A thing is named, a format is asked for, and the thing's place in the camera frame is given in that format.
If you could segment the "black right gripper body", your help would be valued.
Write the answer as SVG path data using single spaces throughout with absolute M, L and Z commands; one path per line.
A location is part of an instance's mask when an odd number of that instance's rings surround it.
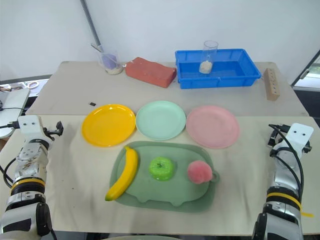
M 269 147 L 273 148 L 276 145 L 277 135 L 278 135 L 277 131 L 273 130 L 267 143 Z

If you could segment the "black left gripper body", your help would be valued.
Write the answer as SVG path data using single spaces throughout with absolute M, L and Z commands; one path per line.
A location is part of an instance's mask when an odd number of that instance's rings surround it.
M 52 141 L 55 140 L 55 138 L 53 137 L 53 135 L 57 135 L 58 131 L 57 130 L 48 130 L 46 127 L 42 128 L 43 133 L 50 138 Z

